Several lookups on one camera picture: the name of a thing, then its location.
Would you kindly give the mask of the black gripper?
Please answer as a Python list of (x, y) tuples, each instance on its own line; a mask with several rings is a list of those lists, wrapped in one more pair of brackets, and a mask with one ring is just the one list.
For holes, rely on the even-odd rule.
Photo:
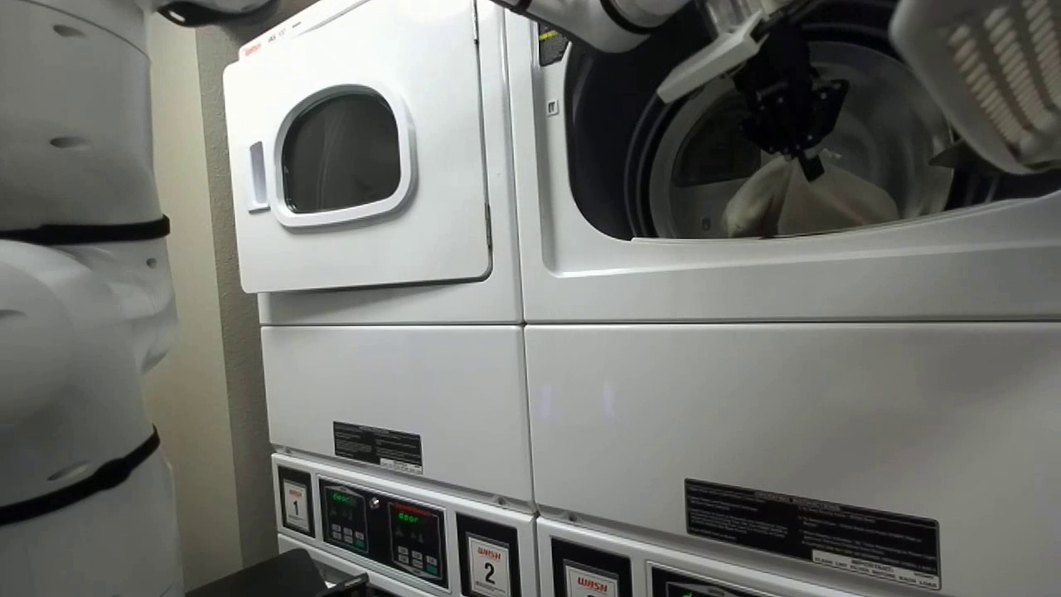
[(747, 99), (747, 141), (766, 153), (790, 155), (816, 184), (825, 167), (816, 147), (837, 131), (848, 97), (847, 81), (825, 81), (813, 66), (800, 24), (774, 24), (758, 55), (738, 69)]

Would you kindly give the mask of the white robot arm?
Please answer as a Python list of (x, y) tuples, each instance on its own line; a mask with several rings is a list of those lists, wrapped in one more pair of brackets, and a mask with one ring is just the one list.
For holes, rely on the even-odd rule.
[(142, 371), (175, 313), (150, 167), (145, 19), (271, 0), (3, 0), (3, 597), (185, 597)]

